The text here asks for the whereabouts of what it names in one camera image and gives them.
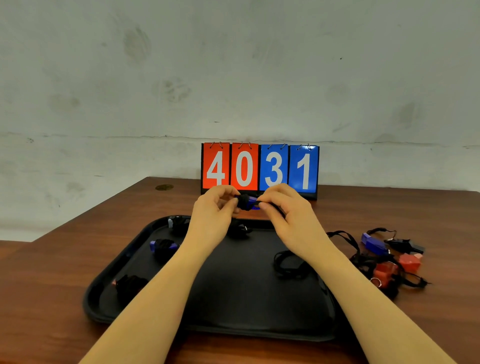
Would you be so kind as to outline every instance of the left hand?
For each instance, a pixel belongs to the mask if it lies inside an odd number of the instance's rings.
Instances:
[[[234,197],[239,194],[233,186],[219,185],[200,196],[193,205],[184,244],[192,242],[208,256],[225,238],[232,215],[240,212]]]

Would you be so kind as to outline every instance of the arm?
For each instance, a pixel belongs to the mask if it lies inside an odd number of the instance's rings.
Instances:
[[[293,188],[276,185],[258,199],[287,248],[308,262],[333,292],[369,363],[455,363],[333,245],[310,203]],[[265,202],[280,206],[285,219]]]
[[[195,202],[187,236],[175,255],[138,293],[81,364],[163,363],[177,332],[190,288],[200,267],[223,240],[239,192],[211,188]]]

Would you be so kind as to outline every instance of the right hand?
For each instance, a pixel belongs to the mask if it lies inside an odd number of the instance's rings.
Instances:
[[[259,204],[271,220],[283,243],[305,261],[322,248],[322,244],[333,244],[327,238],[310,202],[305,200],[287,184],[268,188],[258,198]],[[285,212],[285,218],[268,202],[273,202]]]

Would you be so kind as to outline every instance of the blue whistle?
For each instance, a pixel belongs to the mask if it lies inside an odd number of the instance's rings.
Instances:
[[[386,248],[386,245],[384,242],[371,237],[369,234],[365,232],[361,236],[361,241],[362,243],[365,244],[365,248],[367,248],[367,250],[370,250],[374,254],[387,255],[390,253]]]

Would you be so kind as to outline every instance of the hand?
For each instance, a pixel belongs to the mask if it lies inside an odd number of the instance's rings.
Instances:
[[[312,254],[322,248],[322,244],[330,243],[333,246],[318,222],[310,202],[287,184],[268,188],[258,201],[261,201],[259,207],[271,220],[279,238],[303,260],[308,261]],[[280,207],[285,212],[285,218],[267,202],[273,202]]]
[[[200,196],[193,205],[184,243],[192,242],[208,256],[225,238],[232,215],[240,212],[234,197],[239,194],[235,187],[219,185]]]

